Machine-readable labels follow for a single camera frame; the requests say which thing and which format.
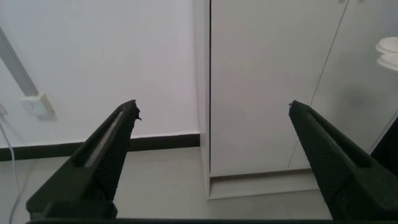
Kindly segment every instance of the white toilet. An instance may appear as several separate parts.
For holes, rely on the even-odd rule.
[[[398,73],[398,37],[386,37],[376,44],[376,50],[382,55],[377,63],[388,70]]]

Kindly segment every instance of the gray floor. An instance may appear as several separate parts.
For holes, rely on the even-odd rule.
[[[67,157],[17,161],[24,193],[13,223],[25,223],[26,200]],[[129,152],[115,204],[122,218],[330,219],[318,190],[206,200],[199,148]],[[16,198],[11,162],[0,162],[0,223]]]

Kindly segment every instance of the white wall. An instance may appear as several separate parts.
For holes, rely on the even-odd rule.
[[[57,115],[26,115],[0,62],[13,145],[84,141],[131,99],[143,119],[134,138],[198,133],[191,1],[0,0],[0,26]]]

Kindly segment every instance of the wall outlet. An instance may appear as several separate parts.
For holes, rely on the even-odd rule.
[[[7,115],[7,114],[8,114],[8,112],[6,111],[6,109],[0,103],[0,115]]]
[[[28,96],[19,101],[26,113],[31,116],[54,114],[54,110],[44,93],[39,93],[37,96]]]

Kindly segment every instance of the white cable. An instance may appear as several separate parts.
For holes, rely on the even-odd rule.
[[[14,202],[14,205],[12,206],[11,213],[10,213],[10,217],[9,217],[9,219],[8,219],[8,223],[11,224],[11,222],[12,222],[12,216],[14,215],[15,208],[17,207],[17,204],[18,204],[18,201],[19,201],[19,197],[21,196],[21,189],[19,188],[19,182],[18,182],[18,178],[17,178],[17,171],[16,171],[16,168],[15,168],[15,154],[14,154],[14,149],[12,148],[12,146],[11,146],[11,144],[10,144],[10,141],[8,141],[6,132],[4,131],[4,128],[2,127],[1,122],[0,122],[0,129],[1,129],[2,135],[4,136],[4,139],[5,139],[6,142],[7,142],[8,148],[10,149],[10,152],[11,152],[12,171],[14,172],[14,178],[15,178],[15,181],[16,181],[17,187],[18,187],[18,196],[17,196],[17,199],[16,199],[15,202]]]

